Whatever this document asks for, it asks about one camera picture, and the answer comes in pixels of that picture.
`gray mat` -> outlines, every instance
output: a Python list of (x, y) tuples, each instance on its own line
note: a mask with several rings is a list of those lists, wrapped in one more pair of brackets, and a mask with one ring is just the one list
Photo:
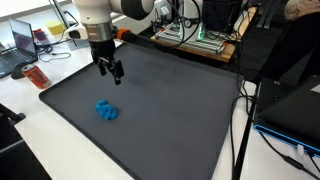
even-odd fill
[[(211, 179), (238, 96), (236, 75), (128, 44), (115, 58), (125, 71), (120, 85), (90, 64), (40, 99), (135, 179)], [(100, 99), (118, 108), (117, 119), (99, 116)]]

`electronic equipment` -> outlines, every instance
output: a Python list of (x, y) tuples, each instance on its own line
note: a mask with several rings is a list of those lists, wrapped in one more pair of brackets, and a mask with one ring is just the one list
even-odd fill
[[(65, 26), (65, 28), (69, 28), (70, 22), (68, 21), (67, 17), (65, 16), (65, 11), (63, 11), (60, 3), (57, 0), (49, 0), (50, 4), (52, 5), (52, 9), (54, 10), (55, 14), (57, 15), (60, 22)], [(87, 40), (82, 39), (72, 39), (67, 42), (69, 49), (71, 51), (85, 48), (89, 46), (89, 43)]]
[(202, 21), (205, 29), (232, 34), (242, 0), (204, 0)]
[(16, 47), (0, 55), (0, 78), (11, 74), (17, 64), (38, 60), (31, 25), (16, 19), (9, 19), (9, 23)]
[(320, 156), (319, 107), (320, 77), (312, 76), (258, 113), (254, 129), (294, 147), (301, 145), (307, 153)]

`table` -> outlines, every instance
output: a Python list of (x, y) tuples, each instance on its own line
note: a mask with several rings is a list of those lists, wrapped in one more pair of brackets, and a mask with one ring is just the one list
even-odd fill
[[(301, 157), (296, 148), (269, 136), (265, 137), (280, 153), (304, 164), (307, 169), (320, 177), (320, 174), (306, 154)], [(320, 158), (314, 157), (314, 161), (318, 166), (320, 165)], [(260, 134), (251, 127), (240, 179), (313, 180), (314, 178), (285, 162), (267, 145)]]
[[(66, 44), (54, 47), (55, 52), (66, 50)], [(69, 59), (49, 63), (38, 61), (35, 64), (55, 84), (92, 62), (89, 48), (70, 53)], [(13, 80), (8, 76), (1, 80), (1, 86), (6, 87), (0, 92), (1, 103), (16, 113), (26, 115), (26, 119), (15, 127), (53, 179), (132, 179), (83, 134), (42, 103), (38, 98), (42, 90), (28, 79)], [(255, 90), (252, 83), (246, 83), (246, 87), (250, 94)], [(235, 148), (238, 152), (247, 120), (244, 100), (238, 102), (234, 117)], [(213, 179), (230, 179), (231, 175), (226, 174), (231, 172), (230, 154), (228, 134)]]
[[(247, 15), (245, 15), (245, 17), (243, 18), (243, 21), (241, 22), (240, 26), (239, 26), (239, 34), (241, 35), (241, 37), (245, 34), (245, 32), (247, 31), (250, 22), (252, 21), (255, 13), (256, 13), (256, 8), (252, 7), (249, 8)], [(161, 43), (163, 45), (172, 45), (172, 43), (168, 42), (168, 41), (164, 41), (164, 40), (160, 40), (157, 39), (155, 36), (151, 37), (151, 40)], [(195, 49), (192, 47), (187, 47), (184, 45), (181, 45), (180, 47), (178, 47), (177, 49), (184, 51), (184, 52), (189, 52), (192, 54), (196, 54), (199, 56), (203, 56), (206, 58), (210, 58), (210, 59), (214, 59), (217, 61), (222, 61), (225, 63), (230, 62), (230, 60), (232, 59), (233, 55), (235, 54), (236, 51), (236, 47), (235, 45), (232, 44), (228, 44), (226, 45), (225, 49), (222, 51), (221, 54), (215, 54), (215, 53), (209, 53), (203, 50), (199, 50), (199, 49)]]

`floor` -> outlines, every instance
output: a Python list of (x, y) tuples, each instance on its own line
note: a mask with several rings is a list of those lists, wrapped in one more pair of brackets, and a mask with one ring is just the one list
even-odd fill
[[(276, 14), (271, 22), (270, 29), (266, 30), (256, 28), (256, 21), (253, 22), (247, 34), (244, 36), (244, 47), (241, 55), (241, 73), (249, 81), (254, 77), (256, 71), (260, 69), (263, 63), (266, 61), (271, 48), (286, 27), (286, 21), (283, 17), (283, 10), (284, 4), (279, 6), (276, 10)], [(148, 29), (142, 32), (140, 35), (151, 37), (154, 35), (154, 33), (151, 29)], [(152, 45), (145, 43), (145, 41), (136, 41), (134, 44), (156, 49)], [(173, 53), (176, 56), (217, 68), (228, 70), (233, 66), (232, 63), (225, 64), (199, 56), (190, 56), (190, 54), (184, 54), (179, 51), (169, 51), (168, 53)], [(281, 79), (281, 81), (294, 85), (303, 69), (304, 61), (305, 60), (302, 60), (302, 63), (299, 63), (292, 70), (290, 70)], [(6, 133), (6, 135), (4, 136), (3, 134), (0, 134), (0, 138), (2, 138), (0, 139), (0, 142), (2, 143), (0, 143), (0, 149), (1, 146), (4, 146), (5, 144), (10, 144), (11, 142), (21, 139), (19, 134), (17, 134), (15, 129), (12, 127), (8, 128), (8, 126), (3, 126), (0, 124), (0, 133), (1, 132)], [(25, 144), (22, 144), (10, 153), (7, 153), (5, 156), (0, 156), (0, 179), (48, 180), (50, 177), (45, 172), (34, 154), (30, 151), (29, 147)]]

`black cable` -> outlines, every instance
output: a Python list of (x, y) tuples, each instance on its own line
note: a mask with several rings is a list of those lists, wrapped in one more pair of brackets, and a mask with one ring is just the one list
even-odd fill
[(241, 11), (241, 15), (242, 15), (242, 19), (241, 19), (241, 22), (239, 23), (239, 27), (238, 29), (236, 30), (236, 32), (238, 32), (239, 36), (240, 36), (240, 39), (242, 39), (242, 36), (240, 34), (240, 27), (241, 27), (241, 24), (243, 23), (243, 20), (245, 19), (244, 17), (244, 14), (243, 14), (243, 10)]
[(215, 35), (213, 34), (212, 32), (210, 32), (205, 26), (203, 26), (203, 29), (205, 31), (205, 36), (210, 39), (210, 40), (216, 40), (216, 39), (222, 39), (222, 40), (231, 40), (229, 35), (225, 35), (223, 33), (223, 30), (220, 30), (218, 35)]
[(309, 158), (310, 158), (310, 160), (312, 161), (313, 165), (317, 168), (318, 172), (320, 173), (319, 166), (317, 165), (317, 163), (316, 163), (316, 162), (314, 162), (314, 160), (313, 160), (313, 156), (312, 156), (311, 154), (309, 154)]
[(155, 10), (155, 18), (154, 19), (157, 21), (157, 19), (160, 19), (159, 12), (158, 12), (157, 8), (155, 8), (154, 10)]
[[(243, 98), (244, 96), (238, 96), (236, 97), (233, 101), (232, 101), (232, 104), (231, 104), (231, 112), (234, 112), (234, 109), (235, 109), (235, 104), (236, 102), (240, 99), (240, 98)], [(231, 172), (231, 179), (234, 180), (234, 172), (235, 172), (235, 169), (234, 169), (234, 166), (236, 164), (236, 160), (235, 160), (235, 150), (234, 150), (234, 141), (233, 141), (233, 128), (232, 128), (232, 121), (233, 121), (233, 113), (231, 113), (231, 116), (230, 116), (230, 140), (231, 140), (231, 152), (232, 152), (232, 172)]]
[(78, 20), (69, 11), (63, 11), (63, 13), (68, 14), (70, 17), (72, 17), (76, 24), (79, 24)]
[(52, 46), (38, 47), (37, 53), (50, 53), (53, 50)]
[(262, 139), (267, 143), (267, 145), (275, 153), (277, 153), (284, 161), (286, 161), (288, 164), (292, 165), (296, 169), (304, 171), (305, 173), (309, 174), (311, 177), (315, 178), (316, 180), (320, 180), (320, 178), (318, 176), (316, 176), (314, 173), (312, 173), (308, 169), (306, 169), (303, 164), (299, 163), (298, 161), (296, 161), (295, 159), (291, 158), (290, 156), (286, 156), (286, 155), (280, 153), (275, 147), (272, 146), (272, 144), (267, 140), (267, 138), (262, 133), (259, 132), (259, 134), (261, 135)]
[(59, 39), (57, 42), (50, 43), (50, 44), (41, 44), (41, 45), (37, 45), (37, 46), (38, 46), (39, 48), (44, 48), (44, 47), (47, 47), (47, 46), (57, 45), (57, 44), (61, 44), (61, 43), (70, 41), (71, 39), (66, 39), (66, 40), (62, 41), (63, 36), (64, 36), (64, 32), (65, 32), (66, 30), (67, 30), (67, 29), (64, 29), (64, 30), (63, 30), (62, 35), (61, 35), (60, 39)]
[[(49, 55), (51, 58), (48, 59), (48, 60), (44, 60), (41, 58), (41, 56), (43, 55)], [(52, 56), (57, 56), (57, 55), (66, 55), (66, 56), (63, 56), (63, 57), (55, 57), (55, 58), (52, 58)], [(39, 60), (42, 61), (42, 62), (50, 62), (50, 61), (53, 61), (53, 60), (59, 60), (59, 59), (67, 59), (71, 57), (71, 54), (68, 53), (68, 52), (64, 52), (64, 53), (43, 53), (43, 54), (39, 54)]]
[(179, 14), (179, 11), (177, 10), (177, 8), (176, 8), (169, 0), (167, 0), (167, 2), (174, 8), (174, 10), (176, 11), (176, 13), (178, 14), (178, 17), (179, 17), (178, 20), (181, 21), (181, 25), (182, 25), (182, 38), (181, 38), (181, 41), (180, 41), (178, 44), (176, 44), (176, 45), (165, 46), (165, 45), (162, 45), (162, 44), (160, 44), (160, 43), (155, 43), (154, 41), (149, 41), (149, 40), (147, 40), (146, 38), (141, 37), (141, 36), (140, 36), (140, 38), (142, 38), (142, 39), (144, 39), (144, 40), (147, 40), (147, 41), (153, 43), (155, 46), (158, 46), (158, 47), (167, 48), (167, 49), (176, 49), (176, 48), (178, 48), (181, 44), (187, 42), (187, 41), (197, 32), (197, 30), (198, 30), (198, 28), (199, 28), (199, 26), (200, 26), (200, 22), (201, 22), (201, 11), (200, 11), (200, 7), (199, 7), (198, 3), (197, 3), (195, 0), (192, 0), (192, 2), (193, 2), (194, 5), (196, 6), (197, 12), (198, 12), (198, 14), (199, 14), (199, 16), (198, 16), (198, 23), (197, 23), (197, 27), (194, 29), (194, 31), (191, 33), (191, 35), (190, 35), (188, 38), (184, 39), (184, 38), (185, 38), (184, 22), (183, 22), (180, 14)]

